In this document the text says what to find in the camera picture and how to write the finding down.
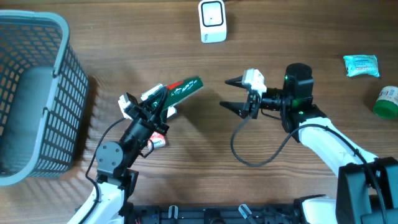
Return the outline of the green 3M gloves package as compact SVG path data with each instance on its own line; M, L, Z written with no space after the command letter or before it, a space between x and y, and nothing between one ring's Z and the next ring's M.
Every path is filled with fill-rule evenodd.
M184 80L167 85L167 99L162 109L162 116L168 119L175 115L177 113L175 106L202 88L203 82L199 76L188 77Z

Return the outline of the light blue wipes packet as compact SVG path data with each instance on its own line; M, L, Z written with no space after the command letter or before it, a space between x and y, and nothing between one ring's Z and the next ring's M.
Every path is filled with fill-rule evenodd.
M379 67L375 55L345 55L343 57L348 77L370 75L379 77Z

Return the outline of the green lid jar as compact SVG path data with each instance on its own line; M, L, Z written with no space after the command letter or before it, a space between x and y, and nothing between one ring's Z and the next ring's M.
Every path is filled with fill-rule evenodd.
M397 118L397 87L385 86L379 93L373 112L383 119Z

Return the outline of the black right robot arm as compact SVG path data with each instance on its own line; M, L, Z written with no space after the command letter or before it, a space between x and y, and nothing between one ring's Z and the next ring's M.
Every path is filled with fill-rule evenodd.
M278 111L287 138L311 149L337 176L336 198L311 195L297 198L282 218L289 223L397 223L397 159L377 157L339 131L313 103L310 66L287 66L281 89L268 88L255 68L227 85L247 91L246 102L222 101L243 119L240 131L263 110Z

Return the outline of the white blue small box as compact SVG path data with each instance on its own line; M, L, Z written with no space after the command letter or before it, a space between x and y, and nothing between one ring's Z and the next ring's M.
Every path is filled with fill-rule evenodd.
M156 85L155 87L151 88L150 90L144 92L141 95L141 100L145 101L146 99L148 99L148 97L152 94L154 94L155 92L157 92L159 89L161 89L163 87L163 84L159 83L158 85ZM177 114L177 109L174 106L170 106L167 110L167 119L175 116Z

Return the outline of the red white small packet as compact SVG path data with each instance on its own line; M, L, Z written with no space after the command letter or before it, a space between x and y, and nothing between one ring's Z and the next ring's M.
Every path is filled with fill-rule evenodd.
M154 132L147 142L148 149L157 149L166 145L165 136Z

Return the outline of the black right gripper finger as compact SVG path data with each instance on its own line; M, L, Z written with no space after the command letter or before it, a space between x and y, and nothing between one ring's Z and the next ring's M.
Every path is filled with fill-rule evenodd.
M238 87L238 88L244 88L244 86L242 84L242 80L243 80L243 77L240 76L240 77L225 80L224 83L227 85Z
M246 118L249 114L249 109L247 108L246 103L242 102L230 102L230 101L221 101L220 106L232 111L240 118Z

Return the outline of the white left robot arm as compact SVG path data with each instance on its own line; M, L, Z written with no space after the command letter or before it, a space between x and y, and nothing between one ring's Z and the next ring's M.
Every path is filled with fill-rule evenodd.
M154 132L168 131L163 115L167 95L168 91L162 90L141 103L129 93L119 98L123 117L110 127L126 119L131 123L120 140L98 143L93 157L98 164L96 179L88 179L94 185L93 191L69 223L134 223L134 206L127 200L139 173L130 167L139 156L146 158L153 152L153 147L146 154L142 150Z

